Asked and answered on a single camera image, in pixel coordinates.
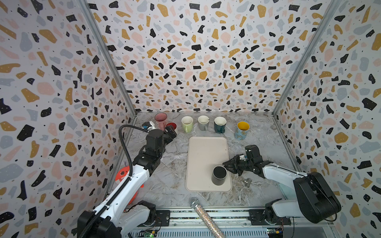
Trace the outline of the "pink mug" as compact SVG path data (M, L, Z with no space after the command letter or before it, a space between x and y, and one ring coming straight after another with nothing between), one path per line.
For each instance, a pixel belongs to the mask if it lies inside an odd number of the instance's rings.
M168 123L168 116L166 113L158 113L155 115L154 117L156 123L157 123L157 126L159 129L161 129L162 131L165 130L165 126L166 124Z

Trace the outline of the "dark green mug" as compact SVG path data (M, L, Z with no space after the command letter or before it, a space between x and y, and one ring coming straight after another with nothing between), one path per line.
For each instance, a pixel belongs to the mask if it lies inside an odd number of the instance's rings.
M224 134L226 131L227 120L224 117L214 119L214 130L216 133Z

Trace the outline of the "blue glazed mug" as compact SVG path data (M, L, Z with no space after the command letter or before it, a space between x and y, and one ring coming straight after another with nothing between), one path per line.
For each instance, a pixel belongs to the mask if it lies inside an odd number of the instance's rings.
M249 130L250 125L247 122L239 122L237 123L234 136L237 140L244 140L247 137Z

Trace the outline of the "black mug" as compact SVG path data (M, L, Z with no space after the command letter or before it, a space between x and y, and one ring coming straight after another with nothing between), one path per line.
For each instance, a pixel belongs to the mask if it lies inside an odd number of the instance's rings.
M226 168L222 165L218 165L213 168L211 180L214 185L220 186L225 183L227 175Z

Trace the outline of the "light green mug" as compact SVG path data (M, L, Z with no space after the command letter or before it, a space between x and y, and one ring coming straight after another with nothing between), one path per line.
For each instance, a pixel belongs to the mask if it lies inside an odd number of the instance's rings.
M193 129L193 118L190 116L184 116L181 120L182 127L185 133L191 133Z

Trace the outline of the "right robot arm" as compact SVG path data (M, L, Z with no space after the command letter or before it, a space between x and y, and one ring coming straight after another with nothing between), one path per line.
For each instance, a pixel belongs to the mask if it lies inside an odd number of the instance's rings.
M276 224L283 218L304 217L317 224L337 216L341 204L318 172L304 173L287 169L271 161L263 160L256 145L245 147L245 154L236 155L223 163L226 170L239 176L252 172L263 179L276 181L295 191L294 200L276 199L265 205L258 221Z

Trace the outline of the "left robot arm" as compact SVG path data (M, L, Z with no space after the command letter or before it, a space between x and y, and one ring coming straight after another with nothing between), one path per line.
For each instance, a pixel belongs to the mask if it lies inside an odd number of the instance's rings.
M139 188L151 177L160 165L167 144L176 138L172 127L164 130L152 128L141 129L147 134L146 145L139 154L129 162L129 173L111 194L93 211L84 211L77 220L77 237L79 238L128 238L130 232L139 225L148 227L156 224L156 206L150 202L140 201L127 208Z

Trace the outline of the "grey frosted cup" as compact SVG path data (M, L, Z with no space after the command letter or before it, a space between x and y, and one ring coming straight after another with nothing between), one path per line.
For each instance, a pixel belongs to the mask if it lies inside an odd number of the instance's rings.
M198 119L198 128L201 130L201 131L207 131L208 130L208 125L209 125L209 122L210 122L210 119L208 116L199 116Z

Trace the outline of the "white mug red inside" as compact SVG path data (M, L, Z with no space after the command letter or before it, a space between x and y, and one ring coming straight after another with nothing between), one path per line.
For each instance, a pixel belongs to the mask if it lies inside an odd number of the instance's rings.
M178 134L178 126L175 122L169 122L166 124L165 127L171 127L175 131L175 133Z

